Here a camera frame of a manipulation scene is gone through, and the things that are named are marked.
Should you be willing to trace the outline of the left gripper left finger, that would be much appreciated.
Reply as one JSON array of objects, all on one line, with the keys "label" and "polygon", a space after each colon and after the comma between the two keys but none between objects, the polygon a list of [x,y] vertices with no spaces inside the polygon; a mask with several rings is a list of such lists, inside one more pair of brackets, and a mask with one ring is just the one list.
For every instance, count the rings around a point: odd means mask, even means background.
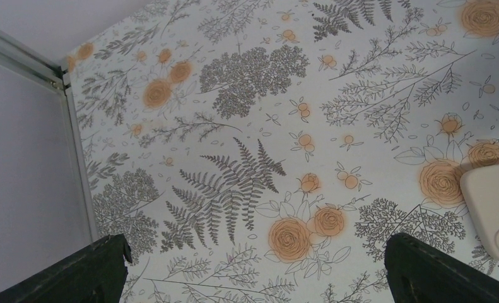
[{"label": "left gripper left finger", "polygon": [[131,248],[123,234],[108,235],[0,292],[0,302],[118,302]]}]

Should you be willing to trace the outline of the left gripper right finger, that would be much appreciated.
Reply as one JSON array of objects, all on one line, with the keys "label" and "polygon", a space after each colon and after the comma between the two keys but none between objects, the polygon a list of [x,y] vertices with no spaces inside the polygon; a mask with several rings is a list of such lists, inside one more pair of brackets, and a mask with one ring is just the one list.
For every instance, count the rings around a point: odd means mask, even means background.
[{"label": "left gripper right finger", "polygon": [[499,302],[499,281],[406,233],[387,241],[384,265],[394,302]]}]

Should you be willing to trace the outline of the beige phone case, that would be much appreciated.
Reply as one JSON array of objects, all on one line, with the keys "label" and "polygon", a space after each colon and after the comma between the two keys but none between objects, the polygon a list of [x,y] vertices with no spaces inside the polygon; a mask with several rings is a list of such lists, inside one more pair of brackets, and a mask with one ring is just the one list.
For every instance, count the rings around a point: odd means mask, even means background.
[{"label": "beige phone case", "polygon": [[460,185],[481,245],[499,261],[499,164],[466,172]]}]

